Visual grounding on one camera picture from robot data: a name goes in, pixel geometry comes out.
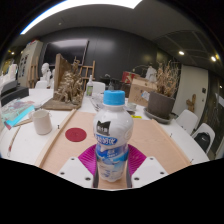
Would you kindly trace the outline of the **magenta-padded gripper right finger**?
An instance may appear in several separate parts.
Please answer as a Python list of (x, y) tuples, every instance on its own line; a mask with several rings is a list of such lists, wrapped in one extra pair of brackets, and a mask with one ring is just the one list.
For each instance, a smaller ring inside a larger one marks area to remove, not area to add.
[(167, 175), (155, 157), (147, 157), (134, 146), (129, 146), (126, 171), (128, 188), (140, 188)]

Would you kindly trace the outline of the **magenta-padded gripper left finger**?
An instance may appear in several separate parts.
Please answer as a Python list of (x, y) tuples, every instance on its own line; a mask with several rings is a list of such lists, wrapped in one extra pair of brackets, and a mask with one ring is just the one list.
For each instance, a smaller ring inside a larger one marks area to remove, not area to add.
[(84, 188), (97, 188), (99, 182), (95, 145), (78, 157), (70, 157), (57, 175)]

